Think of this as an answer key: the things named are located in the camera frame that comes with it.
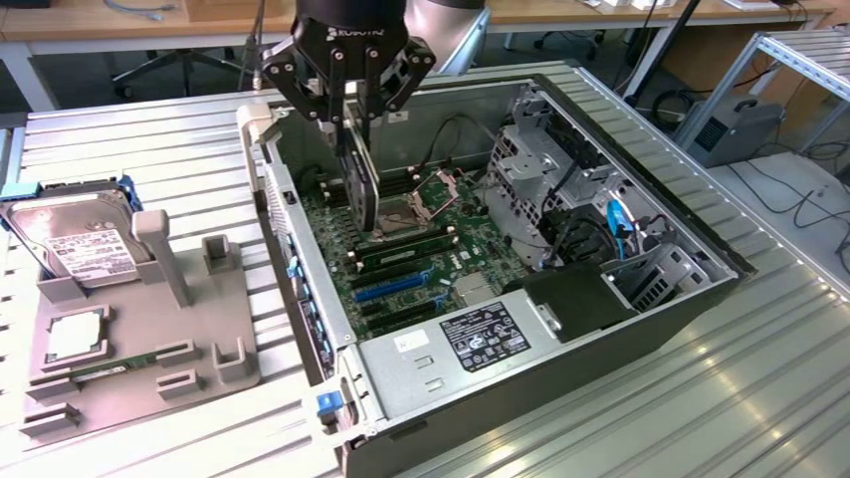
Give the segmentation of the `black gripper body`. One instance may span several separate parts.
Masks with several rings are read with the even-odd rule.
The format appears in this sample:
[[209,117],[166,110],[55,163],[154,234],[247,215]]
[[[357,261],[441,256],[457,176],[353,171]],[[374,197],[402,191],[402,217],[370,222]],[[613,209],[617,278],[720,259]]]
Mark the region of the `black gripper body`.
[[346,80],[362,80],[375,61],[382,83],[401,84],[409,72],[398,59],[410,39],[406,8],[405,1],[299,1],[291,34],[307,77],[330,79],[339,50]]

